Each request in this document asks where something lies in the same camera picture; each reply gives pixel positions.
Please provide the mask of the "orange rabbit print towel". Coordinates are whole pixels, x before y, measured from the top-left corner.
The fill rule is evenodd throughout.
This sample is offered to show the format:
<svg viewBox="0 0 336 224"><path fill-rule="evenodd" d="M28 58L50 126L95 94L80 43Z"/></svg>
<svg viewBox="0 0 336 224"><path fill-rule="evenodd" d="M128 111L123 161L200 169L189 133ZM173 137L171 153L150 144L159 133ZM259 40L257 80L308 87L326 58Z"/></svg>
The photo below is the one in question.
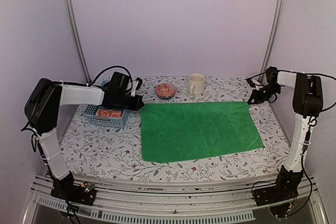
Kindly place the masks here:
<svg viewBox="0 0 336 224"><path fill-rule="evenodd" d="M97 118L119 119L123 115L123 110L99 108L95 114Z"/></svg>

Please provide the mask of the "green microfibre towel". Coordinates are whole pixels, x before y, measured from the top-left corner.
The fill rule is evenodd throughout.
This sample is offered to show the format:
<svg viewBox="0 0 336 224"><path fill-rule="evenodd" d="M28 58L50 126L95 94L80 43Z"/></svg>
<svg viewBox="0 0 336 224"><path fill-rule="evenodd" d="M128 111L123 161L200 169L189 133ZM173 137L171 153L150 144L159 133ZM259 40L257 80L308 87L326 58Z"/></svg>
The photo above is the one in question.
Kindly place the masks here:
<svg viewBox="0 0 336 224"><path fill-rule="evenodd" d="M249 108L246 102L146 104L142 158L171 163L264 148Z"/></svg>

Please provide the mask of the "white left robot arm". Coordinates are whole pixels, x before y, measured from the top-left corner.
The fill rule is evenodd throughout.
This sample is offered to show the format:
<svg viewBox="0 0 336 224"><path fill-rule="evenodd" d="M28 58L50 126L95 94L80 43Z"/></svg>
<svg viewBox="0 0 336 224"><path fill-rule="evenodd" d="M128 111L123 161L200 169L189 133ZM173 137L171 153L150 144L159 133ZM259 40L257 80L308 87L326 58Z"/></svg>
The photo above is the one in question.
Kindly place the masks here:
<svg viewBox="0 0 336 224"><path fill-rule="evenodd" d="M144 107L142 96L136 92L143 81L114 72L102 86L94 83L72 83L41 78L24 108L28 119L25 130L33 131L45 156L51 174L58 180L69 174L57 137L59 108L63 105L95 105L106 109L137 111Z"/></svg>

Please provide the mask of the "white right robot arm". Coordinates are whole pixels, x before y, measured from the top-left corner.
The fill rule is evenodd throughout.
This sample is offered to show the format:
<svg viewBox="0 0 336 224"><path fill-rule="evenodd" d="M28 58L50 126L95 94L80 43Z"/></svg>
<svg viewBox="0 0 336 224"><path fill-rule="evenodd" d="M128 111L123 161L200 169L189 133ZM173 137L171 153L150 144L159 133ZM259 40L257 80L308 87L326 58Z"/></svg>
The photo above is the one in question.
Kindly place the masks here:
<svg viewBox="0 0 336 224"><path fill-rule="evenodd" d="M248 104L261 104L270 101L271 97L281 94L282 87L293 88L292 108L295 113L295 131L291 141L284 169L288 172L302 171L313 128L323 108L321 78L317 74L279 70L270 67L264 72L267 84L261 84L249 77L246 79L254 88Z"/></svg>

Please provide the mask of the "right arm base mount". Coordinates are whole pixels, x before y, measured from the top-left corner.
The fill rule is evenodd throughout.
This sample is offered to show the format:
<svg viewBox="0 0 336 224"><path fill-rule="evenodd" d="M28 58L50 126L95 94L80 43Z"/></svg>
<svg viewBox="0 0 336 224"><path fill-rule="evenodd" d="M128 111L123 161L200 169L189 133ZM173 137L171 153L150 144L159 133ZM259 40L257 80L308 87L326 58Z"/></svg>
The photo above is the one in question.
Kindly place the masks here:
<svg viewBox="0 0 336 224"><path fill-rule="evenodd" d="M251 191L256 205L263 206L296 198L299 195L297 188L302 177L303 170L300 172L287 171L282 165L276 181L272 186L253 189Z"/></svg>

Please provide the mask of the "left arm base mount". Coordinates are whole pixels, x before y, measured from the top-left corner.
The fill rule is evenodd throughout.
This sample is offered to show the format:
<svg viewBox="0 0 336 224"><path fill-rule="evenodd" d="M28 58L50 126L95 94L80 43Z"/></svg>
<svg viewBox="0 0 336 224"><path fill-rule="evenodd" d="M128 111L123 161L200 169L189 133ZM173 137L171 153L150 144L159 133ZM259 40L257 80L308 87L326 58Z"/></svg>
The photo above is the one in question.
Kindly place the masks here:
<svg viewBox="0 0 336 224"><path fill-rule="evenodd" d="M80 185L75 185L71 172L63 179L57 179L52 174L50 174L50 177L53 180L51 196L68 202L87 206L93 205L97 194L93 183L83 182Z"/></svg>

